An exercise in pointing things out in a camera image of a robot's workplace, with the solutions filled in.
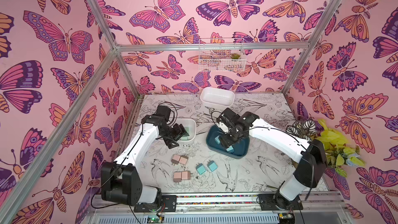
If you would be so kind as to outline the blue plug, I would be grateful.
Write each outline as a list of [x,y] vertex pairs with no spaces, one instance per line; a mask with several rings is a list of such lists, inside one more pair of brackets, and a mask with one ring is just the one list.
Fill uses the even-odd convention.
[[203,175],[207,170],[202,163],[196,166],[196,171],[199,175]]
[[221,144],[220,136],[215,137],[215,142],[216,142],[217,144]]
[[234,152],[234,148],[232,146],[227,148],[227,152],[229,153],[233,153]]
[[216,164],[214,161],[210,161],[210,162],[207,164],[207,166],[208,166],[208,168],[209,168],[209,170],[210,170],[211,172],[214,172],[214,171],[218,168],[217,164]]

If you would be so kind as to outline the dark teal storage box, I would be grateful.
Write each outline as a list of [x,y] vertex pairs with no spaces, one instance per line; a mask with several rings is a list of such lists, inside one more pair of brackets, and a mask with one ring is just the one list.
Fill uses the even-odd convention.
[[219,129],[213,125],[207,134],[206,144],[208,148],[212,151],[218,152],[222,155],[234,158],[241,159],[246,156],[249,146],[250,146],[250,138],[245,138],[239,143],[235,143],[232,145],[233,150],[231,152],[227,151],[221,143],[217,143],[216,137],[219,136]]

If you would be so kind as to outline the white storage box front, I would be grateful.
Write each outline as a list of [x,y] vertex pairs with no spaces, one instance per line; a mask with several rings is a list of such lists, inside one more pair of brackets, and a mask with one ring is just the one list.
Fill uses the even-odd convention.
[[189,139],[186,141],[181,141],[180,139],[178,140],[178,144],[180,145],[189,145],[192,144],[195,140],[196,137],[196,132],[197,132],[197,124],[193,119],[190,118],[177,118],[176,120],[177,124],[182,124],[183,127],[188,127],[189,128],[189,134],[184,134],[183,136],[188,136]]

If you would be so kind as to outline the white storage box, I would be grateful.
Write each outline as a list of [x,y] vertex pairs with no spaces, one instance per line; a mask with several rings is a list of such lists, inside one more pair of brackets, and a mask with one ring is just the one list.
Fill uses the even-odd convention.
[[202,90],[200,100],[205,107],[225,110],[233,105],[235,93],[229,90],[207,87]]
[[178,144],[180,145],[189,145],[192,144],[195,140],[196,137],[196,132],[197,132],[197,124],[193,119],[190,118],[177,118],[176,120],[177,124],[182,124],[183,127],[188,127],[189,128],[189,134],[184,134],[183,136],[188,136],[189,139],[186,141],[181,141],[180,139],[178,140]]

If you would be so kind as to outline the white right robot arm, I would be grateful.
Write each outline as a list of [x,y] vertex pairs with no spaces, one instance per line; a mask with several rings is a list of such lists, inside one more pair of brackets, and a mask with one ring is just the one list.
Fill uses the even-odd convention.
[[290,203],[306,188],[316,188],[328,167],[324,146],[319,140],[309,141],[289,134],[254,113],[239,115],[226,108],[216,118],[215,125],[221,132],[220,143],[224,148],[253,137],[280,150],[297,163],[293,174],[274,194],[275,201]]

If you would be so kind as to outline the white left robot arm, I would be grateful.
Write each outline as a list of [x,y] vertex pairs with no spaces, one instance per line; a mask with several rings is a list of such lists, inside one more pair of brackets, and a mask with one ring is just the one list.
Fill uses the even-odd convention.
[[176,123],[177,113],[168,105],[160,104],[152,115],[146,115],[137,134],[126,149],[113,161],[101,168],[100,194],[102,200],[112,206],[124,204],[130,207],[143,205],[150,211],[161,208],[161,189],[146,186],[140,178],[140,164],[152,143],[163,140],[168,149],[179,146],[178,141],[188,132]]

